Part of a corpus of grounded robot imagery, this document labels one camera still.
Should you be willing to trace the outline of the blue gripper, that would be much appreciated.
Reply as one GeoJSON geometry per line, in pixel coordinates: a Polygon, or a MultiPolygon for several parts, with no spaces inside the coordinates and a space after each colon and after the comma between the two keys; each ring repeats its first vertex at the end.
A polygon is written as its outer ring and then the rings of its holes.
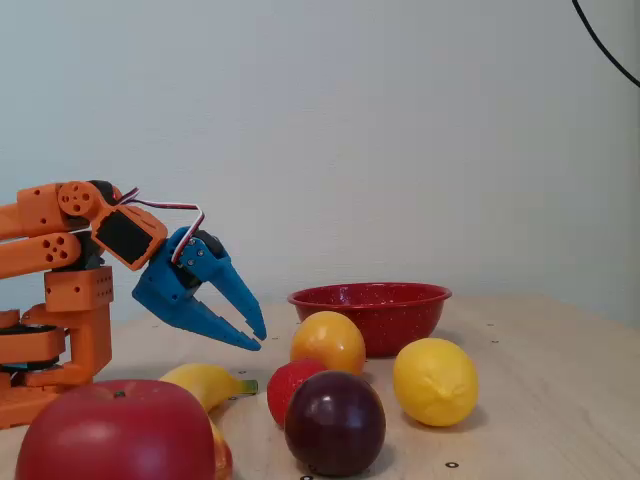
{"type": "Polygon", "coordinates": [[[237,273],[231,257],[217,238],[191,238],[181,255],[183,266],[171,258],[187,227],[177,229],[152,257],[132,295],[166,324],[248,351],[259,342],[237,330],[198,301],[202,283],[213,285],[243,316],[260,341],[267,337],[259,302],[237,273]]]}

